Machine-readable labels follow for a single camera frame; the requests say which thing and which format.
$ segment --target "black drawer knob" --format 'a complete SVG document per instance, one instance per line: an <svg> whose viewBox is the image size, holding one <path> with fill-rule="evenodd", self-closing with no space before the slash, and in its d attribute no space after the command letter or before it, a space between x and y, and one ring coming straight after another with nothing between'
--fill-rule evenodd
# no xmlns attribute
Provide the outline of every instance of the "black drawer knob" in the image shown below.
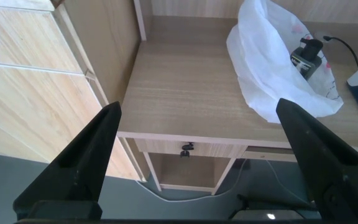
<svg viewBox="0 0 358 224"><path fill-rule="evenodd" d="M182 152L180 152L180 157L190 157L190 152L189 150L194 150L194 145L192 142L189 142L189 144L184 145L181 147L183 149Z"/></svg>

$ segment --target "open shelf compartment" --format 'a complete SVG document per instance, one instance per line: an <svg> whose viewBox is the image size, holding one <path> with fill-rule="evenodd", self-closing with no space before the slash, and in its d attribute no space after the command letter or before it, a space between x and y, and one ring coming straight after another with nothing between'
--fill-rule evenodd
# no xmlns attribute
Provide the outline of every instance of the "open shelf compartment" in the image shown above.
<svg viewBox="0 0 358 224"><path fill-rule="evenodd" d="M147 153L159 189L197 190L215 194L235 159Z"/></svg>

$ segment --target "light-colored wood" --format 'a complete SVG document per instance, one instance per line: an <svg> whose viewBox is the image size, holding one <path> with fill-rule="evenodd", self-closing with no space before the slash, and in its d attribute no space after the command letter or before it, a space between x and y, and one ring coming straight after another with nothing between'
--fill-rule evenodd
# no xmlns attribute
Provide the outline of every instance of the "light-colored wood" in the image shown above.
<svg viewBox="0 0 358 224"><path fill-rule="evenodd" d="M236 158L231 158L229 161L222 160L219 158L215 158L214 162L214 181L215 181L215 188L212 190L211 194L215 195L218 191L219 187L221 186L224 178L226 177L227 173L230 171L233 163L236 161Z"/></svg>
<svg viewBox="0 0 358 224"><path fill-rule="evenodd" d="M233 24L156 17L150 39L139 48L118 135L290 148L281 125L266 122L245 103L226 47ZM334 48L324 53L328 59L337 55ZM358 147L358 105L346 86L357 68L353 60L331 67L344 105L319 120Z"/></svg>
<svg viewBox="0 0 358 224"><path fill-rule="evenodd" d="M119 138L115 138L112 147L109 165L106 175L111 177L119 177L137 181L144 181L132 164L131 158L124 150Z"/></svg>
<svg viewBox="0 0 358 224"><path fill-rule="evenodd" d="M273 0L302 21L358 24L358 0Z"/></svg>
<svg viewBox="0 0 358 224"><path fill-rule="evenodd" d="M244 0L152 0L155 16L236 18Z"/></svg>
<svg viewBox="0 0 358 224"><path fill-rule="evenodd" d="M153 9L151 0L134 0L137 23L139 24L142 40L147 40L153 22Z"/></svg>
<svg viewBox="0 0 358 224"><path fill-rule="evenodd" d="M237 18L244 0L152 0L155 16ZM358 1L273 0L300 20L358 24Z"/></svg>
<svg viewBox="0 0 358 224"><path fill-rule="evenodd" d="M185 185L172 185L172 184L160 184L162 189L173 189L173 190L194 190L202 192L212 192L213 187L195 187L195 186L185 186Z"/></svg>
<svg viewBox="0 0 358 224"><path fill-rule="evenodd" d="M143 155L146 159L147 164L150 168L150 173L154 178L154 182L157 185L158 191L161 191L160 178L162 172L162 156L161 154L149 154L147 152L143 152Z"/></svg>
<svg viewBox="0 0 358 224"><path fill-rule="evenodd" d="M245 159L297 162L291 149L277 149L269 147L248 147L244 155L241 157Z"/></svg>
<svg viewBox="0 0 358 224"><path fill-rule="evenodd" d="M119 141L122 143L124 150L128 154L131 164L134 166L138 176L141 181L146 182L150 175L150 168L147 165L147 161L136 146L136 143L131 138L119 138Z"/></svg>
<svg viewBox="0 0 358 224"><path fill-rule="evenodd" d="M88 69L86 77L102 106L121 101L131 74L139 34L130 1L65 0L53 16L77 61ZM106 175L145 181L149 175L143 154L116 139L119 154L115 169Z"/></svg>
<svg viewBox="0 0 358 224"><path fill-rule="evenodd" d="M226 175L231 159L190 156L180 158L177 155L144 152L150 159L154 170L152 174L161 188L178 190L200 190L213 192L219 181L218 175Z"/></svg>
<svg viewBox="0 0 358 224"><path fill-rule="evenodd" d="M142 152L154 152L162 154L180 155L182 146L189 142L183 141L163 141L153 139L135 139L137 147ZM227 145L227 144L210 144L194 142L194 150L189 151L191 156L208 156L208 157L240 157L247 146Z"/></svg>
<svg viewBox="0 0 358 224"><path fill-rule="evenodd" d="M213 157L190 156L181 158L178 155L159 155L162 156L160 184L214 187Z"/></svg>
<svg viewBox="0 0 358 224"><path fill-rule="evenodd" d="M44 162L51 162L100 109L83 75L0 67L0 128ZM118 138L106 175L142 180Z"/></svg>
<svg viewBox="0 0 358 224"><path fill-rule="evenodd" d="M82 73L50 12L0 8L0 63Z"/></svg>
<svg viewBox="0 0 358 224"><path fill-rule="evenodd" d="M140 42L133 1L65 0L64 7L110 103L122 102Z"/></svg>
<svg viewBox="0 0 358 224"><path fill-rule="evenodd" d="M0 0L0 7L53 11L59 0Z"/></svg>
<svg viewBox="0 0 358 224"><path fill-rule="evenodd" d="M0 128L0 155L37 162L48 162L31 148Z"/></svg>

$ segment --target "wooden shelf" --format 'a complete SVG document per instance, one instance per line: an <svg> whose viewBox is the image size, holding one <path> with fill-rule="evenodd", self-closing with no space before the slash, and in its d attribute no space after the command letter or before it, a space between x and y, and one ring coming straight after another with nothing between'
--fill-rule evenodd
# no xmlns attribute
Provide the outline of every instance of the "wooden shelf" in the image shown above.
<svg viewBox="0 0 358 224"><path fill-rule="evenodd" d="M154 16L137 54L118 135L290 148L281 125L266 122L245 103L226 47L235 24L235 19ZM308 24L313 30L348 30ZM329 61L344 58L338 48L324 51ZM358 105L346 87L357 68L352 58L333 62L344 105L319 120L358 150Z"/></svg>
<svg viewBox="0 0 358 224"><path fill-rule="evenodd" d="M148 153L154 179L163 189L215 193L235 159Z"/></svg>

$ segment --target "white plastic bag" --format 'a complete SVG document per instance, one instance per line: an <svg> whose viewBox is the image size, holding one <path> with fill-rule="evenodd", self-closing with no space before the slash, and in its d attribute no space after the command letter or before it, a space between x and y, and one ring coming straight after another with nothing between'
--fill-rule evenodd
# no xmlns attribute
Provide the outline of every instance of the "white plastic bag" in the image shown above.
<svg viewBox="0 0 358 224"><path fill-rule="evenodd" d="M314 117L334 114L343 105L322 52L323 62L308 81L292 64L290 54L301 38L312 38L305 25L270 0L244 1L238 25L227 38L241 92L249 107L268 122L280 122L275 111L280 98L297 103Z"/></svg>

